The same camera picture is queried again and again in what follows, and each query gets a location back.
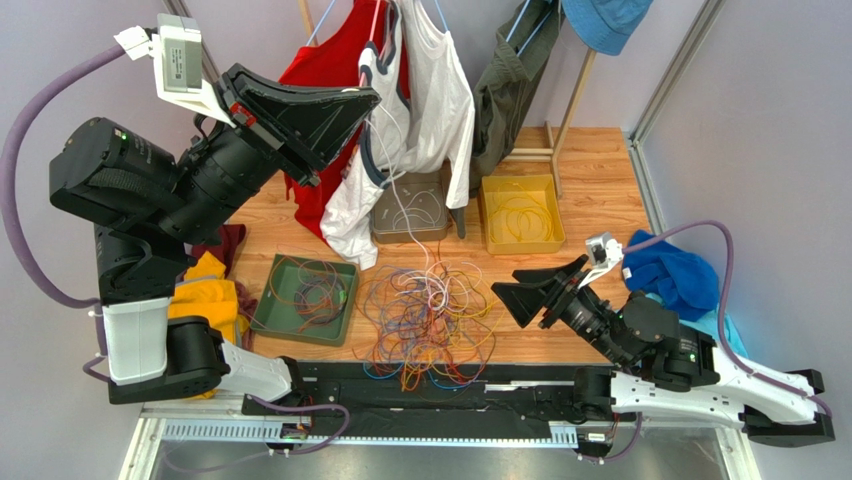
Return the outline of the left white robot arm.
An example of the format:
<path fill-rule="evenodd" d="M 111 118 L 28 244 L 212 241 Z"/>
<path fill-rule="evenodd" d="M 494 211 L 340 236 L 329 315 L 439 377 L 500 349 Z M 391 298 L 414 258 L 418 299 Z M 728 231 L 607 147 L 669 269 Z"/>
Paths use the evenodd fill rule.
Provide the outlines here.
<path fill-rule="evenodd" d="M 278 173 L 318 184 L 380 100 L 368 86 L 286 86 L 234 65 L 203 85 L 195 122 L 214 125 L 180 158 L 103 117 L 73 132 L 50 162 L 50 201 L 94 227 L 112 403 L 291 393 L 293 360 L 244 350 L 203 316 L 170 318 L 178 279 L 195 264 L 186 248 L 217 244 Z"/>

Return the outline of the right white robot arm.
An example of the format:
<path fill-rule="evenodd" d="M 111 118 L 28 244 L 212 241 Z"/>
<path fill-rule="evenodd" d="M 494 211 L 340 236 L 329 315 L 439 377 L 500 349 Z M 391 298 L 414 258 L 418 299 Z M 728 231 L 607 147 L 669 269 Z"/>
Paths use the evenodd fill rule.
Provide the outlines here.
<path fill-rule="evenodd" d="M 491 286 L 520 327 L 561 321 L 610 361 L 574 375 L 573 403 L 585 415 L 690 418 L 782 448 L 835 440 L 832 419 L 813 399 L 824 390 L 820 372 L 763 370 L 728 356 L 711 335 L 641 294 L 614 309 L 586 285 L 587 260 L 516 270 L 512 281 Z"/>

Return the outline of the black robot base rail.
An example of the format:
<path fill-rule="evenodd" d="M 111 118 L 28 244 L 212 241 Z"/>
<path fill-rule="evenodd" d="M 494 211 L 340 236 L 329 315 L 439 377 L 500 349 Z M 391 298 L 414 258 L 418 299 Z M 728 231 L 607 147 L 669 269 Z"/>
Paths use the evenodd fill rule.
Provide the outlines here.
<path fill-rule="evenodd" d="M 642 421 L 616 413 L 599 380 L 602 366 L 487 366 L 470 383 L 428 377 L 410 392 L 356 363 L 307 362 L 297 391 L 273 407 L 237 394 L 169 401 L 162 415 L 172 442 L 234 443 L 248 458 L 287 457 L 333 446 L 438 446 L 565 449 L 604 462 Z"/>

